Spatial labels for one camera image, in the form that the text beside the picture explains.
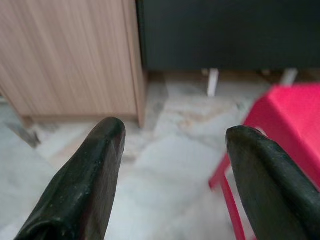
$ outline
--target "wood grain panel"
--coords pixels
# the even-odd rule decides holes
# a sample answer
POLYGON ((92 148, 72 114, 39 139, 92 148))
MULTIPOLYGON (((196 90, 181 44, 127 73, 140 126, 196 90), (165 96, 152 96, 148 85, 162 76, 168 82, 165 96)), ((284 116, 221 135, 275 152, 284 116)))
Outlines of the wood grain panel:
POLYGON ((0 1, 0 85, 21 115, 137 115, 122 4, 0 1))
POLYGON ((147 74, 144 74, 142 69, 136 1, 122 0, 122 2, 131 57, 138 121, 140 127, 143 127, 145 124, 147 74))

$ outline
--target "red stool leg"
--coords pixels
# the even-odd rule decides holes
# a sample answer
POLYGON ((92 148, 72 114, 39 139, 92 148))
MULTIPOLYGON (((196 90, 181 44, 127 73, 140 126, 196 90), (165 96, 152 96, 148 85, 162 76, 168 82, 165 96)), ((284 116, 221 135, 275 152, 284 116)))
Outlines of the red stool leg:
POLYGON ((244 227, 241 222, 241 218, 240 218, 239 211, 238 211, 238 208, 236 205, 236 201, 234 199, 234 196, 232 194, 228 180, 225 175, 223 176, 223 179, 221 181, 221 188, 223 191, 226 205, 229 210, 229 214, 230 214, 231 222, 233 225, 235 237, 237 240, 246 240, 244 227))
POLYGON ((221 182, 225 176, 227 168, 230 166, 230 160, 228 154, 225 154, 222 161, 219 163, 219 166, 215 170, 213 176, 209 180, 209 187, 213 189, 221 182))

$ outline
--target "red plastic stool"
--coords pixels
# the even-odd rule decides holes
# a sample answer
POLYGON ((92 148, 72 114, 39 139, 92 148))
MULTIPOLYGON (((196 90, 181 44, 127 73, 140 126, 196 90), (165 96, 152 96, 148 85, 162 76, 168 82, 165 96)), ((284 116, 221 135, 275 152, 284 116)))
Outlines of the red plastic stool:
MULTIPOLYGON (((320 189, 320 84, 273 87, 251 109, 244 125, 263 130, 320 189)), ((221 184, 237 240, 245 240, 241 218, 225 172, 226 154, 209 180, 221 184)))

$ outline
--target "marble floor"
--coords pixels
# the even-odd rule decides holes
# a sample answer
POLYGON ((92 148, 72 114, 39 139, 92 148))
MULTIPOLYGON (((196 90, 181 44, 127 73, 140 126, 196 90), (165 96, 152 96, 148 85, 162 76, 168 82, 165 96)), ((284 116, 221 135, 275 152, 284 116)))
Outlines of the marble floor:
MULTIPOLYGON (((223 195, 219 188, 210 191, 208 179, 226 150, 227 128, 241 124, 279 79, 223 71, 216 96, 208 98, 207 80, 198 72, 153 73, 145 127, 124 121, 125 150, 106 239, 234 239, 223 195)), ((96 124, 23 129, 11 108, 0 105, 0 239, 15 236, 49 179, 96 124)), ((252 235, 248 221, 244 225, 252 235)))

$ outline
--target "dark gray furniture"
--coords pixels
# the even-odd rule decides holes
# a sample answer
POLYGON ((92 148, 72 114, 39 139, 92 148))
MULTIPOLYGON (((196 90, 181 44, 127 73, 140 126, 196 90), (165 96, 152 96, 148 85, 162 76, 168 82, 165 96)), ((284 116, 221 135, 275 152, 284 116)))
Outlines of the dark gray furniture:
POLYGON ((147 70, 320 67, 320 1, 136 2, 147 70))

